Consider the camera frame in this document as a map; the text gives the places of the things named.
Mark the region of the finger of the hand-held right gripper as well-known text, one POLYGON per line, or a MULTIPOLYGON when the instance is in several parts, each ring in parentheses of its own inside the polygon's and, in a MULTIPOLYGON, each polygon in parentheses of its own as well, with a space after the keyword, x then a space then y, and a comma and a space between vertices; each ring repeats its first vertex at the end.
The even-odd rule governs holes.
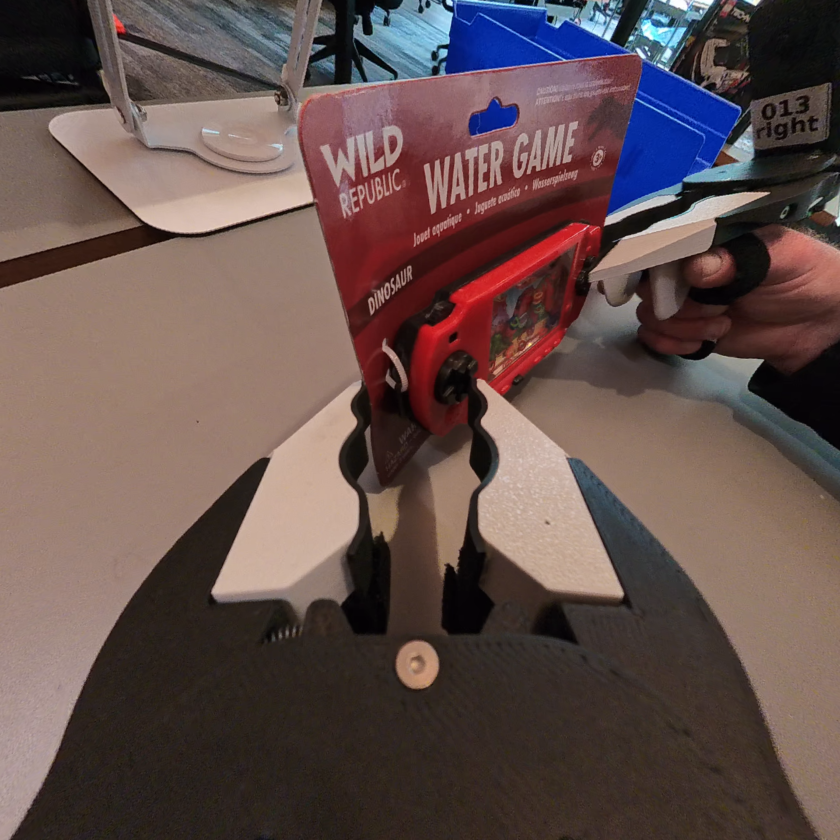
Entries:
POLYGON ((742 288, 721 297, 710 297, 714 306, 744 294, 760 282, 768 260, 755 252, 750 235, 770 218, 769 192, 739 192, 703 197, 685 212, 659 220, 644 230, 621 237, 587 270, 591 286, 598 286, 611 306, 627 302, 647 277, 654 308, 681 308, 691 292, 682 271, 683 262, 716 246, 728 246, 746 277, 742 288))
POLYGON ((681 184, 644 196, 624 205, 605 218, 602 246, 613 248, 622 239, 642 233, 652 225, 684 213, 697 194, 681 184))

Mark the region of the blue plastic bin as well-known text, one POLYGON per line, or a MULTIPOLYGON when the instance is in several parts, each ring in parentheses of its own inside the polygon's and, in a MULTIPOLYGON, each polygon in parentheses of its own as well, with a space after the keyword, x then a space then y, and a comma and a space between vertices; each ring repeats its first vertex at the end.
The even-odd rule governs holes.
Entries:
MULTIPOLYGON (((457 2, 449 32, 448 72, 517 67, 618 55, 618 47, 576 24, 558 28, 545 13, 500 3, 457 2)), ((706 136, 691 119, 655 96, 664 72, 643 62, 608 212, 681 183, 692 171, 706 136)))
POLYGON ((673 184, 715 163, 738 116, 734 104, 643 59, 625 151, 638 147, 673 170, 673 184))

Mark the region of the red handheld toy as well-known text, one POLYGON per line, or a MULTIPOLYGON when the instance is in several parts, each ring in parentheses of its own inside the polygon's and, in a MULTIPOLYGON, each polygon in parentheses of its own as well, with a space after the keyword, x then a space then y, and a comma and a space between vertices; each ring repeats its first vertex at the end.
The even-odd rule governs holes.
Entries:
POLYGON ((642 75, 613 55, 365 85, 299 140, 390 484, 581 312, 642 75))

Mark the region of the black office chair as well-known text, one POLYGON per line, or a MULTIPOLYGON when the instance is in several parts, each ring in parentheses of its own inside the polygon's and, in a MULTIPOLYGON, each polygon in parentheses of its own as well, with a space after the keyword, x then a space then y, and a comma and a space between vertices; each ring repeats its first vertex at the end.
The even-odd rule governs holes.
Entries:
POLYGON ((362 22, 365 35, 373 34, 371 15, 378 7, 385 11, 384 25, 390 25, 391 12, 402 5, 401 1, 330 1, 334 9, 335 26, 333 35, 316 37, 313 44, 321 46, 310 55, 310 63, 335 57, 334 84, 346 84, 352 81, 352 67, 356 67, 362 81, 368 81, 362 58, 367 58, 378 67, 398 78, 395 68, 390 66, 368 46, 354 38, 356 18, 362 22))

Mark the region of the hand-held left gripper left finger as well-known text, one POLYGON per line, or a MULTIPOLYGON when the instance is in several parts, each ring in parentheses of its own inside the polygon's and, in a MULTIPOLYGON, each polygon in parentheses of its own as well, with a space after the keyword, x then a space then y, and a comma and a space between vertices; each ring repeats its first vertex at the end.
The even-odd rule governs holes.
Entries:
POLYGON ((216 602, 343 606, 358 634, 383 634, 389 617, 389 548, 371 530, 359 478, 368 464, 371 402, 353 383, 269 457, 222 570, 216 602))

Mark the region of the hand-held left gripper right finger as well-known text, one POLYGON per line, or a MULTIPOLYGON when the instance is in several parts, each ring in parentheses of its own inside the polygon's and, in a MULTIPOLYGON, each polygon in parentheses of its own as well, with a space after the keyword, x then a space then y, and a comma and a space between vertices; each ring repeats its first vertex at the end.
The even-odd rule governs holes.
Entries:
POLYGON ((620 605, 624 591, 561 446, 485 381, 469 384, 469 499, 456 568, 444 575, 443 628, 478 634, 496 606, 539 626, 561 603, 620 605))

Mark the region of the toy car box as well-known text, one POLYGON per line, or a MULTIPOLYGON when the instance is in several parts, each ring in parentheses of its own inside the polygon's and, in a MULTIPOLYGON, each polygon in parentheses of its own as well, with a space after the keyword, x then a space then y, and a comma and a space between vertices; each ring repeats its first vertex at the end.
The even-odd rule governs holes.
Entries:
POLYGON ((693 25, 670 71, 747 108, 750 101, 748 25, 754 3, 714 1, 693 25))

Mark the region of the person's right hand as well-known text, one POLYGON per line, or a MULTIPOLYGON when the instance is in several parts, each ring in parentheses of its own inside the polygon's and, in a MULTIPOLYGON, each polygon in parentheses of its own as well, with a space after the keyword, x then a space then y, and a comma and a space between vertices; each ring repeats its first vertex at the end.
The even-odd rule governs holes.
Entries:
POLYGON ((839 340, 839 253, 818 238, 779 225, 755 231, 770 255, 763 284, 730 307, 686 299, 667 320, 655 316, 647 283, 637 294, 637 336, 652 351, 687 355, 703 341, 717 353, 768 362, 789 375, 839 340))

